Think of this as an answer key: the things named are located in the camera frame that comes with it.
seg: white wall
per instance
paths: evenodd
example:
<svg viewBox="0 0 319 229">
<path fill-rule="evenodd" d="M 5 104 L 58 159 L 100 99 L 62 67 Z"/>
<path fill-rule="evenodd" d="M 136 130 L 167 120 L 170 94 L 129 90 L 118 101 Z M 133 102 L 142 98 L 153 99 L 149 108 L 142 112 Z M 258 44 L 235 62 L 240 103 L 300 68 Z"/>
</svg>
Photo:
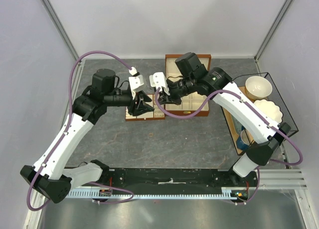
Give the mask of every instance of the white wall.
<svg viewBox="0 0 319 229">
<path fill-rule="evenodd" d="M 213 57 L 254 56 L 284 2 L 50 1 L 79 54 L 106 50 L 127 58 L 188 51 Z"/>
<path fill-rule="evenodd" d="M 260 60 L 274 78 L 297 126 L 293 140 L 319 212 L 319 0 L 295 0 Z"/>
<path fill-rule="evenodd" d="M 0 228 L 22 228 L 32 165 L 57 134 L 73 59 L 40 0 L 0 0 Z"/>
</svg>

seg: blue cup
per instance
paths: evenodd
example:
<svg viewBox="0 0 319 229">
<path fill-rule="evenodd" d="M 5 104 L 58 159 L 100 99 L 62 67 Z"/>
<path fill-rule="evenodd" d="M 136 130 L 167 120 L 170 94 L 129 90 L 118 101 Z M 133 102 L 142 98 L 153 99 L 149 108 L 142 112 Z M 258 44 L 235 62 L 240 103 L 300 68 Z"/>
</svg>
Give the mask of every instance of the blue cup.
<svg viewBox="0 0 319 229">
<path fill-rule="evenodd" d="M 242 130 L 240 132 L 240 135 L 238 139 L 236 140 L 236 146 L 238 149 L 246 150 L 250 145 L 250 141 L 248 138 L 247 131 L 242 127 Z"/>
</svg>

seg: table surface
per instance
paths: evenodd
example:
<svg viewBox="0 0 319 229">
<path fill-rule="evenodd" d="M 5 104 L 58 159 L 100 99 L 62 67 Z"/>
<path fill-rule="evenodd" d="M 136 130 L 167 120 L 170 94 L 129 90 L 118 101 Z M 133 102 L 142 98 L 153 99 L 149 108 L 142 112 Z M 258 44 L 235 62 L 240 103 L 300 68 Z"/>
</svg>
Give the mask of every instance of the table surface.
<svg viewBox="0 0 319 229">
<path fill-rule="evenodd" d="M 146 93 L 153 93 L 149 75 L 164 71 L 164 59 L 128 59 L 147 82 Z M 253 59 L 212 59 L 211 67 L 221 67 L 232 78 L 257 73 Z M 85 61 L 78 95 L 91 84 L 92 75 L 101 68 L 114 70 L 123 80 L 128 70 L 113 59 Z M 108 108 L 84 136 L 67 166 L 98 159 L 111 167 L 141 168 L 229 168 L 238 159 L 222 109 L 209 102 L 208 117 L 179 120 L 166 117 L 155 121 L 125 121 L 125 108 Z M 277 150 L 273 158 L 282 160 Z M 270 162 L 263 168 L 284 168 Z"/>
</svg>

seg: white bowl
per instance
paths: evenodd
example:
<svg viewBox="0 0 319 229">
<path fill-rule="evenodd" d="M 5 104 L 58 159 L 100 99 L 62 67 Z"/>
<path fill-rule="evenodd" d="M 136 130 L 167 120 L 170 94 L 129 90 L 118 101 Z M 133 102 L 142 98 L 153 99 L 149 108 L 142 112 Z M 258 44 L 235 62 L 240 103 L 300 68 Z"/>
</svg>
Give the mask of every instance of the white bowl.
<svg viewBox="0 0 319 229">
<path fill-rule="evenodd" d="M 254 105 L 277 123 L 283 121 L 283 113 L 280 111 L 279 106 L 275 105 L 274 102 L 268 100 L 256 100 Z"/>
<path fill-rule="evenodd" d="M 261 100 L 271 94 L 273 87 L 264 77 L 252 76 L 246 80 L 245 90 L 248 98 Z"/>
</svg>

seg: wooden tray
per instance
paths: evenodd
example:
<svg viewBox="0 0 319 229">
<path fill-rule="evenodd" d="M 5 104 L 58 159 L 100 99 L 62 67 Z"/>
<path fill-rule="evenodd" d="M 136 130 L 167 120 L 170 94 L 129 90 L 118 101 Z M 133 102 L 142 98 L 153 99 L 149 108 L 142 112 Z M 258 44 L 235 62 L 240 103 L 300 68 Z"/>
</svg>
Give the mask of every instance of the wooden tray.
<svg viewBox="0 0 319 229">
<path fill-rule="evenodd" d="M 147 102 L 150 106 L 152 106 L 155 110 L 153 112 L 148 112 L 142 114 L 140 116 L 131 116 L 128 113 L 128 109 L 126 108 L 125 112 L 125 121 L 142 121 L 142 120 L 159 120 L 165 119 L 165 114 L 158 108 L 155 103 L 155 95 L 148 94 L 148 96 L 153 100 L 152 102 Z"/>
<path fill-rule="evenodd" d="M 247 94 L 245 93 L 245 87 L 244 86 L 239 87 L 239 89 L 245 96 L 247 96 Z M 234 121 L 233 121 L 233 119 L 231 117 L 231 114 L 230 114 L 230 112 L 228 112 L 223 107 L 222 107 L 222 109 L 223 109 L 223 113 L 224 113 L 224 116 L 225 116 L 225 119 L 226 119 L 226 122 L 227 122 L 227 125 L 228 125 L 228 128 L 229 128 L 229 131 L 230 131 L 230 135 L 231 135 L 231 137 L 232 137 L 232 139 L 234 141 L 234 145 L 235 145 L 235 149 L 237 151 L 237 154 L 238 155 L 243 155 L 245 151 L 237 148 L 237 146 L 236 146 L 236 140 L 238 139 L 239 134 L 236 132 Z M 252 143 L 253 140 L 254 140 L 253 136 L 249 132 L 248 132 L 248 139 L 249 139 L 250 143 Z"/>
<path fill-rule="evenodd" d="M 165 55 L 165 76 L 167 77 L 177 77 L 180 76 L 178 67 L 175 64 L 175 60 L 182 56 L 181 54 L 168 54 Z M 205 65 L 207 70 L 209 71 L 211 55 L 210 54 L 198 54 L 197 55 L 202 64 Z M 170 78 L 171 81 L 177 81 L 179 78 Z M 165 109 L 176 115 L 189 115 L 195 112 L 206 99 L 206 96 L 201 96 L 197 93 L 192 93 L 188 96 L 182 97 L 182 104 L 177 105 L 165 105 Z M 208 103 L 204 106 L 204 108 L 196 115 L 196 116 L 208 116 L 209 114 L 209 106 Z"/>
</svg>

